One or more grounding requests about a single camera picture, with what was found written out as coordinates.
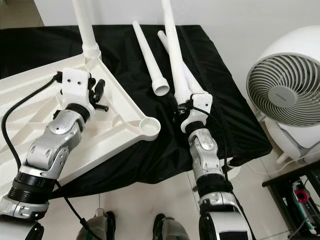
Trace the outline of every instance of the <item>electric fan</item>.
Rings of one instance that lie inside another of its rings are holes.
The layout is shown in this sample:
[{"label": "electric fan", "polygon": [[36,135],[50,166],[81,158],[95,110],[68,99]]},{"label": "electric fan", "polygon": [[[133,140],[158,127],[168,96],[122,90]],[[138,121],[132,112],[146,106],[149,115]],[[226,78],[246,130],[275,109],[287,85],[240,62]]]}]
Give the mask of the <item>electric fan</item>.
[{"label": "electric fan", "polygon": [[275,143],[288,157],[320,159],[320,25],[294,30],[274,42],[249,71],[252,103]]}]

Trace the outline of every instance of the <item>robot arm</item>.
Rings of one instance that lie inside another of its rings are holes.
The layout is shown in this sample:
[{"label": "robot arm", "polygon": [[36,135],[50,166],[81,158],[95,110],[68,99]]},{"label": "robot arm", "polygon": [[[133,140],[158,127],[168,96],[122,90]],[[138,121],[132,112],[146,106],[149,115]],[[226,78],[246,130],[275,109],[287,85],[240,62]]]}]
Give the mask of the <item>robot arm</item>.
[{"label": "robot arm", "polygon": [[249,224],[232,192],[231,183],[226,181],[222,171],[217,156],[218,145],[205,128],[208,115],[196,110],[210,112],[212,96],[208,95],[200,93],[191,96],[190,104],[186,104],[189,107],[182,110],[183,114],[190,114],[181,124],[181,130],[185,129],[188,135],[193,173],[200,197],[200,239],[252,240]]},{"label": "robot arm", "polygon": [[9,193],[0,201],[4,240],[41,239],[44,229],[37,221],[48,210],[50,195],[70,152],[81,141],[86,121],[95,109],[108,110],[97,104],[104,93],[104,80],[93,91],[96,81],[88,72],[66,68],[60,81],[65,109],[54,114],[43,135],[33,142]]}]

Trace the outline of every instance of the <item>black cloth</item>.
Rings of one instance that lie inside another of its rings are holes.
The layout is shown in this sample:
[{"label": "black cloth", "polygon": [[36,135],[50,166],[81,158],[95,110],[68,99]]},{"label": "black cloth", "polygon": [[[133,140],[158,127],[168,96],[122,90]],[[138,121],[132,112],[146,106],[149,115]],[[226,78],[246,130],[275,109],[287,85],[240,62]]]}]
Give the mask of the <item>black cloth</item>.
[{"label": "black cloth", "polygon": [[[174,86],[169,56],[158,39],[162,25],[142,25],[159,68],[170,85],[155,96],[151,78],[131,25],[93,26],[102,60],[124,90],[161,131],[154,141],[140,141],[65,186],[68,197],[103,193],[135,182],[155,184],[192,169],[187,136],[173,124]],[[218,156],[234,157],[233,165],[268,154],[272,146],[239,92],[213,42],[199,25],[177,26],[184,62],[200,85],[213,95],[207,127],[218,143]],[[0,77],[5,78],[82,53],[77,26],[5,29],[0,32]],[[59,190],[52,197],[61,197]]]}]

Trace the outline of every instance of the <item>tile floor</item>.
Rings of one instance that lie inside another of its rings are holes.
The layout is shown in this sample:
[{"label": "tile floor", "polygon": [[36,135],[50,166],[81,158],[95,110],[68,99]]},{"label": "tile floor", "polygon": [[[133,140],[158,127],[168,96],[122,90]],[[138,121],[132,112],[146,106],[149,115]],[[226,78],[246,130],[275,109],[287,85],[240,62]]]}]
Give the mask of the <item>tile floor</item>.
[{"label": "tile floor", "polygon": [[[6,0],[1,6],[0,29],[41,27],[43,22],[32,0]],[[241,167],[232,179],[234,192],[258,240],[284,240],[290,234],[275,202],[262,182],[298,167],[291,163],[282,172],[276,164],[282,153],[272,141],[269,155],[252,160]],[[135,183],[111,192],[70,199],[81,216],[89,219],[96,208],[114,211],[116,240],[150,240],[154,217],[162,212],[183,224],[191,240],[198,240],[199,196],[192,191],[195,179],[192,172],[184,172],[155,185]],[[63,199],[50,201],[50,208],[41,224],[44,240],[75,239],[81,226]]]}]

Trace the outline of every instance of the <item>black stand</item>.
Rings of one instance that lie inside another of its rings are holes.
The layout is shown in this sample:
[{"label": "black stand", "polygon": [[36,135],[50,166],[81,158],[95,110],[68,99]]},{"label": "black stand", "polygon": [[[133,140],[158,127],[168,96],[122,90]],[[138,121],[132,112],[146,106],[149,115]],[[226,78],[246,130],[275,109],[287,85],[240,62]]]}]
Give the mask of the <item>black stand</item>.
[{"label": "black stand", "polygon": [[[268,187],[270,190],[270,193],[277,204],[283,219],[292,232],[295,232],[304,221],[303,216],[301,216],[299,213],[299,209],[294,202],[292,196],[292,185],[296,181],[301,181],[300,177],[304,175],[307,177],[317,194],[320,196],[320,160],[262,183],[263,187]],[[309,201],[305,203],[305,205],[307,208],[309,207],[314,209],[314,214],[320,214],[311,197],[309,198]],[[320,217],[317,218],[315,222],[317,229],[320,231]],[[292,240],[293,239],[308,240],[319,239],[319,237],[312,236],[307,225],[304,224],[299,232],[292,237]]]}]

